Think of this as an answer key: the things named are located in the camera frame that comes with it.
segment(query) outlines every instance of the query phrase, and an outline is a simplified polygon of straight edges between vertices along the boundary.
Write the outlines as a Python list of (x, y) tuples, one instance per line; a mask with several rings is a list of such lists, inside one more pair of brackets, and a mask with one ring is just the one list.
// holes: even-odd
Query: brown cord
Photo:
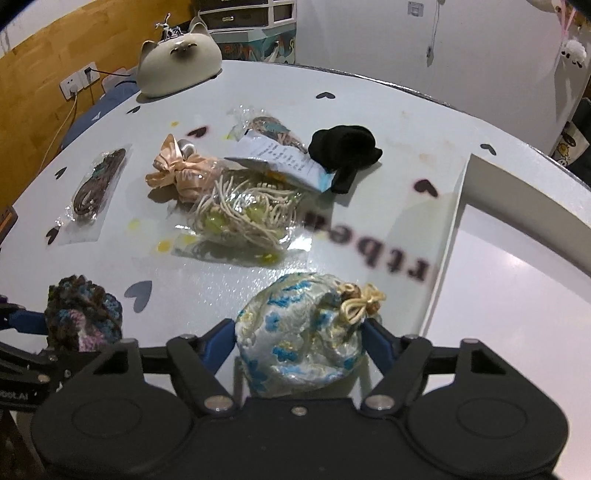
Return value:
[(120, 148), (107, 155), (92, 171), (92, 176), (78, 190), (72, 201), (72, 208), (77, 215), (97, 212), (103, 203), (109, 183), (125, 158), (125, 149)]

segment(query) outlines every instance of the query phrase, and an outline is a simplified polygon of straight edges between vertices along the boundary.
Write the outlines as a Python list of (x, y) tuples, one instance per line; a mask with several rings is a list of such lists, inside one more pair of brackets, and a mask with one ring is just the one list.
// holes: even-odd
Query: green bead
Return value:
[(260, 203), (252, 203), (248, 207), (244, 209), (244, 213), (246, 216), (250, 218), (251, 221), (262, 225), (265, 223), (265, 207)]
[(223, 227), (228, 225), (226, 216), (223, 213), (212, 212), (211, 210), (203, 214), (202, 222), (206, 230), (217, 235), (222, 233)]

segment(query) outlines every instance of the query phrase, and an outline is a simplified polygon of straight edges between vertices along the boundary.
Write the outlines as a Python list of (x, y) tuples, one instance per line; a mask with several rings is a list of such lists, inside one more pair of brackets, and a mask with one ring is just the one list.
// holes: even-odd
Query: white table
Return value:
[[(334, 93), (336, 99), (316, 99), (324, 91)], [(30, 310), (42, 311), (50, 284), (84, 274), (120, 299), (124, 334), (143, 346), (162, 345), (185, 332), (202, 334), (220, 319), (234, 317), (282, 271), (220, 269), (216, 264), (151, 252), (155, 232), (161, 235), (157, 225), (167, 205), (148, 198), (144, 175), (151, 171), (151, 162), (170, 132), (183, 137), (195, 127), (209, 125), (208, 135), (196, 144), (204, 154), (224, 155), (228, 143), (222, 133), (233, 124), (228, 112), (240, 104), (267, 108), (305, 141), (315, 130), (337, 124), (360, 124), (374, 132), (384, 150), (382, 167), (364, 178), (347, 202), (335, 204), (333, 221), (354, 222), (355, 228), (378, 235), (379, 225), (367, 214), (367, 207), (399, 201), (389, 188), (396, 175), (396, 168), (388, 166), (391, 159), (432, 162), (426, 168), (445, 171), (447, 166), (461, 169), (462, 162), (476, 154), (553, 199), (565, 216), (591, 225), (589, 189), (547, 157), (479, 119), (383, 82), (226, 61), (214, 81), (143, 103), (138, 113), (125, 113), (137, 105), (135, 98), (127, 100), (75, 140), (33, 181), (14, 205), (19, 219), (2, 244), (0, 293)], [(62, 214), (96, 153), (129, 142), (134, 145), (133, 158), (143, 160), (126, 166), (100, 239), (48, 247), (46, 232)], [(493, 145), (497, 155), (483, 150), (481, 144)], [(54, 174), (63, 167), (66, 172), (56, 180)], [(139, 232), (130, 233), (134, 219), (139, 219)], [(591, 478), (587, 413), (591, 359), (585, 348), (591, 338), (591, 280), (549, 248), (470, 204), (464, 205), (456, 230), (430, 322), (384, 318), (384, 323), (397, 334), (422, 331), (436, 345), (455, 346), (464, 337), (483, 340), (567, 414), (571, 434), (558, 473), (569, 480)], [(325, 245), (313, 248), (308, 269), (361, 282), (375, 278), (363, 270), (362, 263), (342, 265), (340, 259), (347, 254)], [(147, 279), (154, 285), (147, 308), (141, 314), (128, 314), (132, 300), (124, 298), (124, 291)], [(388, 277), (380, 280), (386, 282)], [(44, 346), (39, 338), (10, 330), (0, 333), (0, 341), (30, 351)], [(231, 358), (218, 373), (228, 388), (232, 374)], [(375, 368), (371, 378), (374, 382), (379, 378)], [(150, 381), (170, 387), (161, 378)]]

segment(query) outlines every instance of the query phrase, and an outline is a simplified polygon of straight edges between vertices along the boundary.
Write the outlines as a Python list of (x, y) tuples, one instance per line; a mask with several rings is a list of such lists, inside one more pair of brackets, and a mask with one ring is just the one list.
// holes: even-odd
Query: light switch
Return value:
[(418, 2), (409, 2), (408, 14), (414, 17), (422, 17), (424, 8), (425, 6), (423, 4), (419, 4)]

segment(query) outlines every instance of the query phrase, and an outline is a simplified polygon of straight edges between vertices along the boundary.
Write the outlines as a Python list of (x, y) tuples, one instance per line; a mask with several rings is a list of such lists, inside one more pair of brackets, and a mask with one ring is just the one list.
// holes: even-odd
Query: blue floral pouch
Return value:
[(359, 325), (385, 296), (333, 275), (284, 275), (236, 318), (236, 341), (253, 394), (316, 390), (349, 375), (363, 354)]

